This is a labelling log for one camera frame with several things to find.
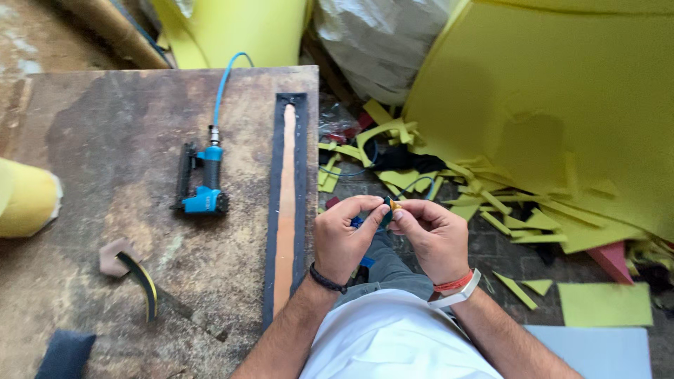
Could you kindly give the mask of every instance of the wristband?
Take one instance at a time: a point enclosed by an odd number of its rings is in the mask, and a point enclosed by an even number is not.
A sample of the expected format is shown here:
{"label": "wristband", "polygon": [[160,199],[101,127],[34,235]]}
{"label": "wristband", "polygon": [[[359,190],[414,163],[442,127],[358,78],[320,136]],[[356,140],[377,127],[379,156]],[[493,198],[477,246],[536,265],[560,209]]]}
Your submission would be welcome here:
{"label": "wristband", "polygon": [[467,285],[468,282],[470,282],[471,279],[472,279],[472,271],[469,270],[468,274],[466,274],[466,276],[462,277],[461,279],[458,279],[457,281],[441,284],[441,285],[434,285],[433,290],[435,292],[442,292],[442,291],[449,291],[450,289],[461,288],[461,287]]}
{"label": "wristband", "polygon": [[341,292],[342,295],[346,294],[346,287],[339,285],[319,274],[318,271],[316,271],[316,268],[313,266],[315,263],[316,262],[312,263],[309,267],[309,274],[311,274],[313,280],[315,280],[316,283],[320,284],[322,287],[325,287],[331,291]]}
{"label": "wristband", "polygon": [[482,274],[480,274],[477,268],[474,268],[471,280],[465,287],[463,287],[461,292],[455,293],[451,296],[443,297],[440,300],[435,300],[440,296],[440,293],[433,292],[433,295],[431,296],[431,299],[429,299],[428,302],[429,307],[431,307],[431,309],[436,310],[437,308],[444,308],[448,305],[460,303],[461,301],[467,300],[472,294],[472,292],[475,290],[475,287],[477,287],[477,283],[480,281],[480,277],[482,277]]}

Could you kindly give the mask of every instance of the tan fabric strip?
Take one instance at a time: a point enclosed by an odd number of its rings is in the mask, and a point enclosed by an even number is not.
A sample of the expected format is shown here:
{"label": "tan fabric strip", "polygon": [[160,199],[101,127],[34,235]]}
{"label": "tan fabric strip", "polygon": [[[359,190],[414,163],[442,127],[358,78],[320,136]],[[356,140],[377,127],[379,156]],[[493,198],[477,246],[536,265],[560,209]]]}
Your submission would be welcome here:
{"label": "tan fabric strip", "polygon": [[283,167],[276,231],[276,270],[274,271],[274,317],[290,298],[295,257],[295,107],[286,105],[283,114]]}

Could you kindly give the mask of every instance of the forearm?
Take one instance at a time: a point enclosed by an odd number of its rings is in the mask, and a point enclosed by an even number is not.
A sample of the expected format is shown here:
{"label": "forearm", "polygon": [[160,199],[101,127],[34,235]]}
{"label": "forearm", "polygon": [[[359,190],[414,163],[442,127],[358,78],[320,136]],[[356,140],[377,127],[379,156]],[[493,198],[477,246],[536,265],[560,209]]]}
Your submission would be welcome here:
{"label": "forearm", "polygon": [[232,378],[297,378],[311,343],[339,292],[305,276]]}
{"label": "forearm", "polygon": [[478,350],[504,378],[581,378],[479,287],[452,310]]}

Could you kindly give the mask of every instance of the silver bracelet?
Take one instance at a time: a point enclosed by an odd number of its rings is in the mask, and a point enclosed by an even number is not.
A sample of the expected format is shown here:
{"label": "silver bracelet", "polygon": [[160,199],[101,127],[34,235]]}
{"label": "silver bracelet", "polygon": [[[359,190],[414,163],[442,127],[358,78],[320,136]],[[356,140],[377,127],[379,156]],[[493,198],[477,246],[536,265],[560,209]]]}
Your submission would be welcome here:
{"label": "silver bracelet", "polygon": [[429,301],[428,306],[431,307],[431,309],[438,309],[438,308],[444,308],[446,306],[460,303],[461,301],[464,301],[470,297],[472,292],[475,290],[475,287],[477,287],[477,283],[480,281],[480,278],[482,277],[482,274],[480,271],[476,269],[473,270],[472,272],[472,279],[468,284],[466,284],[461,292],[455,293],[453,295],[447,296],[447,297],[442,297],[439,300],[435,301]]}

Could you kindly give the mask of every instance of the red thread bracelet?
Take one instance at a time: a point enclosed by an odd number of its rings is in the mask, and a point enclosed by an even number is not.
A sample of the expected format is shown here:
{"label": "red thread bracelet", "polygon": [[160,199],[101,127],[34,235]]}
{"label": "red thread bracelet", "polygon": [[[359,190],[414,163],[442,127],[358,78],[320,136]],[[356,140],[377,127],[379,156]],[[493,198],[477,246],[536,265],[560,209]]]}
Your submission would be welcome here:
{"label": "red thread bracelet", "polygon": [[468,271],[468,274],[466,274],[466,276],[456,281],[444,283],[441,285],[434,285],[433,290],[435,292],[442,292],[442,291],[449,291],[450,289],[459,289],[467,285],[471,279],[472,279],[472,270]]}

